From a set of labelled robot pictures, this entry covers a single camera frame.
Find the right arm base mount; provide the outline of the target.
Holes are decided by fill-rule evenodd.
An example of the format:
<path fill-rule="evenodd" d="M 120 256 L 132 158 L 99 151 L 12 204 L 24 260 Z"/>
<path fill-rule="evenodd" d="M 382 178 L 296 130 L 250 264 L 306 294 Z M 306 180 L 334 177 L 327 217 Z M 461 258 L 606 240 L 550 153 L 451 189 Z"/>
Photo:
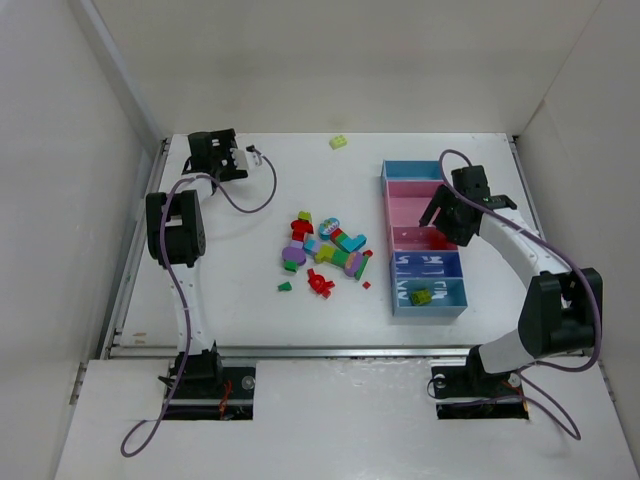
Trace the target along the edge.
<path fill-rule="evenodd" d="M 431 368 L 429 394 L 439 420 L 528 420 L 519 377 L 514 372 L 472 377 L 461 365 Z"/>

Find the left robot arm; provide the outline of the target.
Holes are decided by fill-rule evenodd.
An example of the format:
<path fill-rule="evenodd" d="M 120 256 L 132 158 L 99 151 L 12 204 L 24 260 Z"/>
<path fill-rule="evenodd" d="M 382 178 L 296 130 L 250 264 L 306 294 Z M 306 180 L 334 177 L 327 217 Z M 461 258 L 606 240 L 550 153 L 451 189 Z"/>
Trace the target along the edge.
<path fill-rule="evenodd" d="M 198 266 L 207 239 L 201 204 L 219 184 L 248 176 L 233 128 L 187 136 L 190 155 L 167 193 L 145 198 L 147 245 L 151 257 L 170 277 L 178 328 L 178 355 L 166 383 L 182 390 L 214 389 L 223 381 L 216 341 L 206 325 Z"/>

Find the red lego cluster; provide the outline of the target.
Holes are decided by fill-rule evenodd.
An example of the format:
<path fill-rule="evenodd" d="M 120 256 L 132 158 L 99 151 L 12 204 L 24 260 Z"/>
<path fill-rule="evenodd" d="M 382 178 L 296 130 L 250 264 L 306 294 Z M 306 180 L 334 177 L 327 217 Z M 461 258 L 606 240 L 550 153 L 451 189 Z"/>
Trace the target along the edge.
<path fill-rule="evenodd" d="M 335 283 L 327 280 L 323 275 L 316 273 L 313 268 L 307 270 L 308 284 L 310 288 L 319 296 L 328 299 L 332 294 Z"/>

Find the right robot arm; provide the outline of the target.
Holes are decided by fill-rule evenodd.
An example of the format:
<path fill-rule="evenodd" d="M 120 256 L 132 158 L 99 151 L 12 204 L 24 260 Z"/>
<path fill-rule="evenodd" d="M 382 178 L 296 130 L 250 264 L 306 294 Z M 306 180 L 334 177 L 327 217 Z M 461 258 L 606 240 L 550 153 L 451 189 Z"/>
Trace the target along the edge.
<path fill-rule="evenodd" d="M 419 224 L 466 246 L 479 237 L 516 273 L 526 296 L 516 328 L 474 346 L 457 378 L 474 387 L 504 378 L 548 357 L 577 350 L 599 355 L 603 281 L 544 241 L 506 195 L 491 193 L 483 167 L 467 166 L 439 186 Z"/>

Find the lime green lego brick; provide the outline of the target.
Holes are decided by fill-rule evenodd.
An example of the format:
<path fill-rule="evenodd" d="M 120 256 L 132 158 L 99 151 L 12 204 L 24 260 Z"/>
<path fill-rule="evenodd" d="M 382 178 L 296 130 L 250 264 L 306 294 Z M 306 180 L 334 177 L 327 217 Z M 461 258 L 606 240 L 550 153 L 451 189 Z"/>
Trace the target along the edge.
<path fill-rule="evenodd" d="M 348 140 L 344 135 L 336 135 L 329 140 L 329 146 L 332 150 L 343 148 L 347 144 Z"/>

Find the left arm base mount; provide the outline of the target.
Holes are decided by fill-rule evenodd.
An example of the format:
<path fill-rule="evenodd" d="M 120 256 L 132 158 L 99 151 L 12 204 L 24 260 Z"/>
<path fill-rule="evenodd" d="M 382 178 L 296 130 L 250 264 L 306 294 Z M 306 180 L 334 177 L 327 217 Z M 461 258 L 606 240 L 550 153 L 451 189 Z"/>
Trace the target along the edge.
<path fill-rule="evenodd" d="M 250 421 L 254 413 L 255 366 L 225 366 L 220 384 L 209 380 L 181 383 L 169 401 L 164 420 Z"/>

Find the blue and pink sorting tray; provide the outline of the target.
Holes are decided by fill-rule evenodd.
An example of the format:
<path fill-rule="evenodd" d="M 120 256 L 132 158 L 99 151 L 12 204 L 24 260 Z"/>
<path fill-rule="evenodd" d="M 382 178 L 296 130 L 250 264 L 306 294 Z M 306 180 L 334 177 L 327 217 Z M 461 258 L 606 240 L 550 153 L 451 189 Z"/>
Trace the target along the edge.
<path fill-rule="evenodd" d="M 436 161 L 385 160 L 381 188 L 385 206 L 391 308 L 400 323 L 431 318 L 449 322 L 468 307 L 458 247 L 419 220 L 442 184 Z M 413 306 L 409 295 L 429 289 L 432 302 Z"/>

